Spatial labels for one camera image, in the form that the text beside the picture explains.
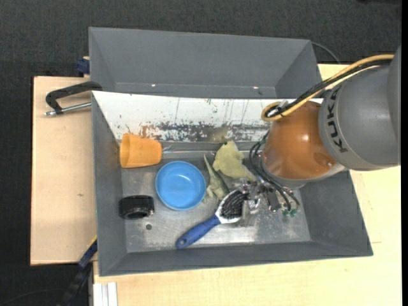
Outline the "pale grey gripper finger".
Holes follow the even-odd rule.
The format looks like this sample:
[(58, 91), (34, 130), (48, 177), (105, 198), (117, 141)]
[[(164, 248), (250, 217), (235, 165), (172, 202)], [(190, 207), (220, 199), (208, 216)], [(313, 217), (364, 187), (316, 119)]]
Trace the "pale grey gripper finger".
[(246, 178), (241, 178), (237, 183), (237, 190), (246, 198), (250, 198), (252, 193), (252, 183)]
[(240, 220), (240, 226), (248, 227), (253, 226), (256, 221), (256, 216), (259, 212), (259, 200), (245, 200), (242, 205), (242, 216)]

